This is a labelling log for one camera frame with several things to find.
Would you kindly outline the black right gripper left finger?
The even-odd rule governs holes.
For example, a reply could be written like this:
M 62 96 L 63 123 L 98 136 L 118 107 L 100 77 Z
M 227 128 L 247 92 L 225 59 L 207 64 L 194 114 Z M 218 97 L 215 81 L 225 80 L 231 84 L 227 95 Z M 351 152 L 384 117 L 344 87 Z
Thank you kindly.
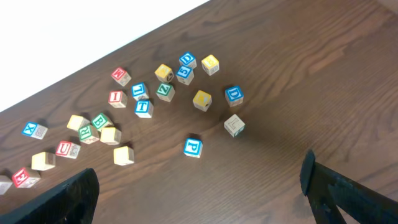
M 85 169 L 25 205 L 1 215 L 1 223 L 91 223 L 100 185 L 94 169 Z

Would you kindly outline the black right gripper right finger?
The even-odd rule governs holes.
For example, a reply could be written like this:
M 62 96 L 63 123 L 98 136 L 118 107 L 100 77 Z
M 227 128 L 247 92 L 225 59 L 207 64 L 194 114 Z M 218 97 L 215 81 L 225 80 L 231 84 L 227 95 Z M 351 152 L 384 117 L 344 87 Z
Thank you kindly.
M 397 223 L 397 202 L 315 161 L 309 150 L 300 185 L 317 223 L 345 223 L 339 209 L 358 223 Z

